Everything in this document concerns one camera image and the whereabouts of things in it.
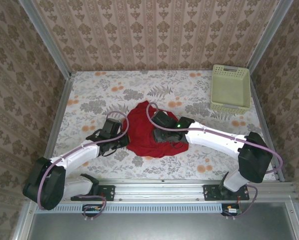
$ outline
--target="plastic basket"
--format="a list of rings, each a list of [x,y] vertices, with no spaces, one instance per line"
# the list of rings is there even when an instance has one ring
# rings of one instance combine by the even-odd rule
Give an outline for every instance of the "plastic basket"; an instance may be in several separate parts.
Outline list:
[[[236,66],[214,65],[209,108],[244,114],[251,108],[250,71]]]

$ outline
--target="patterned wallpaper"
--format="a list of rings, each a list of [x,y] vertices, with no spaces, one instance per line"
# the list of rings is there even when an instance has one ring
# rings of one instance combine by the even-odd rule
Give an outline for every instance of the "patterned wallpaper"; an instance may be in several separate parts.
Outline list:
[[[285,162],[284,176],[299,192],[299,0],[294,0],[252,77],[273,143]]]
[[[72,71],[245,67],[278,0],[35,0]]]
[[[17,223],[24,181],[44,154],[64,82],[21,5],[0,0],[0,239]]]

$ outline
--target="metal corner post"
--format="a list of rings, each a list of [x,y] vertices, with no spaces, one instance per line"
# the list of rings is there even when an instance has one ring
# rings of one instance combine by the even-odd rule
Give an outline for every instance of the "metal corner post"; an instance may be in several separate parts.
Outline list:
[[[51,129],[50,136],[49,136],[47,146],[46,146],[46,149],[45,149],[44,158],[49,159],[53,156],[53,151],[54,151],[54,148],[55,148],[55,145],[56,145],[56,141],[58,139],[58,135],[59,135],[60,128],[61,128],[61,125],[62,125],[62,121],[63,121],[64,113],[65,113],[65,110],[66,110],[67,102],[69,100],[69,97],[70,97],[70,94],[71,94],[71,91],[72,91],[75,74],[76,73],[74,72],[70,76],[70,79],[65,82],[63,93],[61,95],[59,105],[58,105],[58,108],[57,108],[57,112],[56,112],[56,116],[55,116],[55,119],[54,119],[53,127]]]
[[[36,203],[26,201],[20,212],[12,240],[27,240],[32,226]]]
[[[286,201],[285,205],[295,237],[299,240],[299,203],[290,199],[289,201]]]
[[[270,44],[274,34],[276,33],[277,29],[279,28],[283,18],[285,17],[287,11],[290,9],[293,0],[280,0],[274,14],[270,18],[265,31],[260,38],[254,52],[252,53],[251,58],[247,63],[247,68],[249,69],[250,74],[253,73],[257,64],[259,63],[262,55],[264,54],[266,48]]]
[[[265,118],[264,118],[264,115],[263,115],[262,107],[261,107],[259,98],[257,96],[256,90],[255,90],[255,87],[254,87],[254,84],[253,84],[253,81],[252,81],[252,77],[250,78],[250,91],[251,91],[251,96],[252,96],[252,98],[254,100],[255,109],[256,109],[256,113],[257,113],[258,119],[259,119],[260,127],[261,127],[261,129],[263,131],[263,136],[264,136],[265,143],[268,145],[268,147],[270,149],[272,149],[273,151],[275,151],[275,148],[274,148],[274,145],[273,145],[273,142],[272,142],[272,139],[271,139],[271,135],[270,135],[268,126],[266,124],[266,121],[265,121]],[[274,162],[275,166],[279,165],[279,160],[277,159],[276,156],[273,157],[273,161],[272,162]],[[277,171],[277,175],[278,175],[278,179],[281,182],[285,181],[285,178],[284,178],[284,175],[283,175],[283,172],[282,172],[281,169],[279,169]]]
[[[27,13],[30,21],[33,23],[36,31],[40,35],[41,39],[43,40],[45,46],[47,47],[49,53],[53,57],[54,61],[56,62],[59,70],[63,74],[66,80],[69,80],[71,77],[71,69],[68,64],[65,62],[63,55],[57,44],[54,42],[53,37],[51,36],[49,30],[47,29],[46,25],[44,24],[43,19],[41,18],[40,14],[35,8],[34,1],[32,0],[19,0],[20,4],[24,8],[25,12]]]

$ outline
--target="gray floor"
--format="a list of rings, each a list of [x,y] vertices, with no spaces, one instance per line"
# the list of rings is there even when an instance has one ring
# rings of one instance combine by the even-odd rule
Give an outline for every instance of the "gray floor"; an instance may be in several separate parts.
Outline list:
[[[220,214],[36,214],[29,240],[294,240],[284,204],[255,204],[236,220]]]

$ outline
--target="red cloth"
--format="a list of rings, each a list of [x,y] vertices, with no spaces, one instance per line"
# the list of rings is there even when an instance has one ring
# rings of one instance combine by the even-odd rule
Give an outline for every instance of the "red cloth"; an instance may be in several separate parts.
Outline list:
[[[148,101],[139,103],[127,115],[129,120],[129,129],[127,134],[129,136],[130,143],[127,146],[128,150],[133,151],[136,155],[141,157],[150,156],[153,158],[162,158],[164,156],[174,156],[176,154],[185,152],[189,149],[187,143],[172,143],[169,142],[156,143],[153,138],[153,124],[148,120],[146,116],[146,107],[149,104]],[[149,115],[152,117],[155,113],[155,108],[149,108]],[[178,120],[176,116],[170,111],[167,114]],[[126,120],[123,122],[123,130],[126,129]]]

